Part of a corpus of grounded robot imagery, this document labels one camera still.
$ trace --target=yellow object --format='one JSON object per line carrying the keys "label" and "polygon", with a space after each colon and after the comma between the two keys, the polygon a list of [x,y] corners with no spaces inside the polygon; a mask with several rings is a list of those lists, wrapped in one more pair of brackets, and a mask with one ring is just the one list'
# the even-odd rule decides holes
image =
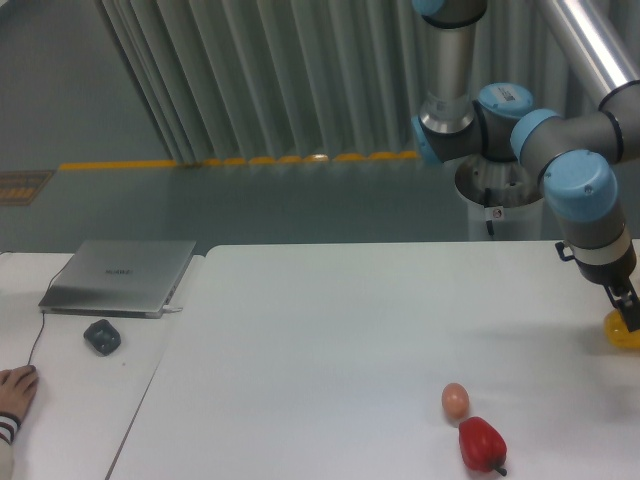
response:
{"label": "yellow object", "polygon": [[619,348],[640,348],[640,330],[629,333],[618,310],[604,317],[604,334],[611,344]]}

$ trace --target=yellow stripe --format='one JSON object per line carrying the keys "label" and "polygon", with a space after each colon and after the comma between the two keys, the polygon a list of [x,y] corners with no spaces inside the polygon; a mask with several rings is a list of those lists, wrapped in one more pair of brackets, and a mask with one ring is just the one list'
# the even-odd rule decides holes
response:
{"label": "yellow stripe", "polygon": [[[365,157],[359,153],[342,153],[333,159],[334,162],[366,162],[371,160],[415,160],[419,159],[419,155],[414,151],[404,151],[400,153],[393,152],[375,152]],[[307,157],[299,157],[295,155],[287,155],[279,159],[273,157],[254,157],[248,162],[242,157],[233,157],[220,160],[217,158],[209,158],[203,160],[195,166],[220,167],[227,165],[276,165],[279,163],[316,163],[330,161],[327,155],[309,155]],[[109,170],[123,168],[174,168],[189,167],[190,165],[181,165],[175,160],[135,160],[125,162],[83,162],[83,163],[63,163],[58,170]]]}
{"label": "yellow stripe", "polygon": [[113,168],[171,168],[177,166],[175,160],[138,160],[131,162],[87,162],[63,163],[58,170],[105,170]]}

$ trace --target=mouse cable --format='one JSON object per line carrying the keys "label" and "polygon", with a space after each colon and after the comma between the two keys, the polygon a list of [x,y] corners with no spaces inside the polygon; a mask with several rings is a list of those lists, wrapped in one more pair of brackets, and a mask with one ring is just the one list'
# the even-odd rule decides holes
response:
{"label": "mouse cable", "polygon": [[[51,280],[49,280],[49,286],[47,287],[47,289],[45,290],[44,294],[46,295],[47,292],[49,291],[49,289],[51,288],[51,284],[53,283],[53,281],[58,278],[58,275],[60,275],[62,273],[62,270],[64,270],[65,268],[67,268],[67,265],[69,264],[69,261],[67,261],[67,263],[64,264],[64,267],[62,267],[58,273],[56,273]],[[45,318],[44,318],[44,312],[42,312],[42,326],[40,327],[40,331],[38,332],[38,336],[36,337],[36,341],[33,342],[33,347],[31,347],[31,353],[29,354],[29,360],[27,361],[27,365],[31,365],[31,359],[33,358],[33,352],[36,349],[36,345],[38,344],[38,340],[40,340],[40,337],[42,336],[42,331],[44,330],[44,323],[45,323]]]}

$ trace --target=brown egg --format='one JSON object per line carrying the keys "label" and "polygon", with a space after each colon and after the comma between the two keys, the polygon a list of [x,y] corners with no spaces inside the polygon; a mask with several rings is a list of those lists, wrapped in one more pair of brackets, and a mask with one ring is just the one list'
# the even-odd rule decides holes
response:
{"label": "brown egg", "polygon": [[469,412],[469,394],[459,383],[450,383],[442,391],[442,408],[452,420],[460,420]]}

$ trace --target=laptop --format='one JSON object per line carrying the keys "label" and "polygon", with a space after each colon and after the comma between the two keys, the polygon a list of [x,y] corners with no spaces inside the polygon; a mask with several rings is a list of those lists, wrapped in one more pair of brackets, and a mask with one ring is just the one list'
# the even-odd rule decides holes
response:
{"label": "laptop", "polygon": [[160,318],[196,242],[87,240],[39,303],[45,313]]}

